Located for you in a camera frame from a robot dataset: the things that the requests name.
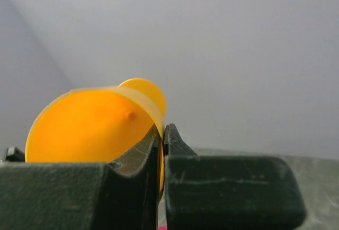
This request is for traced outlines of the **magenta plastic goblet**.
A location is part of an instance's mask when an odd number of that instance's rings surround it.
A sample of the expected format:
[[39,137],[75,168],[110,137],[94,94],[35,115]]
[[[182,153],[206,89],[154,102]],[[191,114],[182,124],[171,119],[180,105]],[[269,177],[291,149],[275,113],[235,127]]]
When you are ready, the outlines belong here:
[[167,230],[167,226],[159,226],[157,230]]

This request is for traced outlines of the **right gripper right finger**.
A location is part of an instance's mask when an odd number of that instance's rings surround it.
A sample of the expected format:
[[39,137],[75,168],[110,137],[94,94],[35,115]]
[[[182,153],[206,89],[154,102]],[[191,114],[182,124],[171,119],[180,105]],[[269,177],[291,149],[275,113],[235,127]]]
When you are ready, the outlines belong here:
[[290,166],[272,156],[198,155],[167,125],[168,229],[296,229],[307,211]]

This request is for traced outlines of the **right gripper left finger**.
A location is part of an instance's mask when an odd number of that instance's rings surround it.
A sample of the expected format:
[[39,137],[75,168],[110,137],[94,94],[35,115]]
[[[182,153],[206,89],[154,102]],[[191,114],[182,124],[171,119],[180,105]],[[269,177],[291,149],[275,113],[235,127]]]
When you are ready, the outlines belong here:
[[161,137],[145,137],[110,163],[1,161],[1,229],[156,229]]

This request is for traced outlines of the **orange plastic goblet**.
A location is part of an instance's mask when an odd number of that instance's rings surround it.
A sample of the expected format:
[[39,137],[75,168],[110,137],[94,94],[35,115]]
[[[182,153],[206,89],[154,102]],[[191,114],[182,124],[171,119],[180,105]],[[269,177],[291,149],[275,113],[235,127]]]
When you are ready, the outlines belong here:
[[140,142],[152,127],[162,136],[165,115],[165,95],[147,79],[72,90],[54,99],[33,122],[25,161],[109,163]]

